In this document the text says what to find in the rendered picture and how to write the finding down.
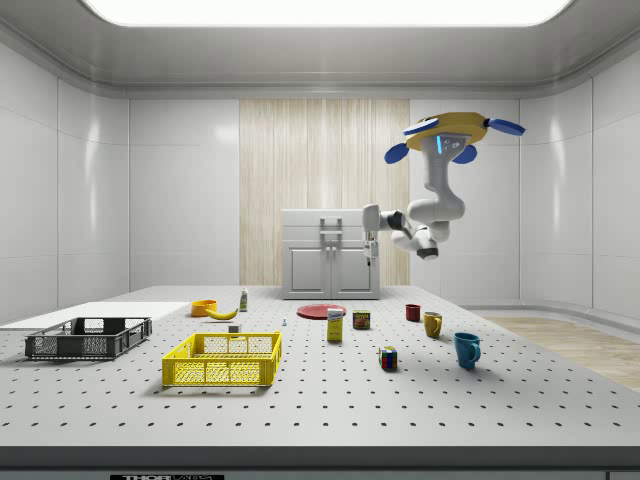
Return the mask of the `blue mug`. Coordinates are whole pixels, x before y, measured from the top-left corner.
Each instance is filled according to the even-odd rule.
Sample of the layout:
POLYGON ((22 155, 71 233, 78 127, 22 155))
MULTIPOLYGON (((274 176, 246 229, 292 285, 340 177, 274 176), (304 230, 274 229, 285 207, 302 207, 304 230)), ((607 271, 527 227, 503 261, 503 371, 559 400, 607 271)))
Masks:
POLYGON ((481 357, 479 337, 471 333, 457 332, 454 335, 454 345, 459 366, 473 369, 481 357))

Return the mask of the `dark grey basket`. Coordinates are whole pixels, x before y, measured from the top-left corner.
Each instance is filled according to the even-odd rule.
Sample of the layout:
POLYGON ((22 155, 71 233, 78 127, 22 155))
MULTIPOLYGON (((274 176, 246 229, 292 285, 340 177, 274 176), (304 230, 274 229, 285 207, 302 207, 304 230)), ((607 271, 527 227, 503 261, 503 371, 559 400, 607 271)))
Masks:
POLYGON ((30 359, 115 359, 147 339, 150 317, 76 317, 26 337, 30 359))

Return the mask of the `white cabinet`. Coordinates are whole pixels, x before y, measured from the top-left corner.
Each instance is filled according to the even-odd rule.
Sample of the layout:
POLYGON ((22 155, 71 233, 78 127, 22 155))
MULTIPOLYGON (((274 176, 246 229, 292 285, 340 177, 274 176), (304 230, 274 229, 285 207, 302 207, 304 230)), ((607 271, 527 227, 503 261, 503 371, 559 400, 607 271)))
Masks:
POLYGON ((379 266, 368 263, 359 209, 282 211, 286 299, 377 299, 379 266))

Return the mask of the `red plate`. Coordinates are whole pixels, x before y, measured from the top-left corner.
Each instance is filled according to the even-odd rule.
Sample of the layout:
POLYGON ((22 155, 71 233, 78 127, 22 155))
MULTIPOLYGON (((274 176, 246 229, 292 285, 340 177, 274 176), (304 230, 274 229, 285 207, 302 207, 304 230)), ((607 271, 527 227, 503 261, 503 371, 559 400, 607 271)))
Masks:
POLYGON ((298 308, 297 315, 311 320, 326 320, 330 309, 338 310, 341 315, 346 314, 346 308, 336 304, 309 304, 298 308))

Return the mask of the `yellow basket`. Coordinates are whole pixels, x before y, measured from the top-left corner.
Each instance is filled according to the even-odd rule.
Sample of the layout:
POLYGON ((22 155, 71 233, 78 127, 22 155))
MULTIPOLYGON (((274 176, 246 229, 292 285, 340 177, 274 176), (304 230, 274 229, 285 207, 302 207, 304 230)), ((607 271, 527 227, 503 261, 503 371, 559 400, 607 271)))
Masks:
POLYGON ((162 358, 165 386, 270 386, 282 334, 195 333, 162 358))

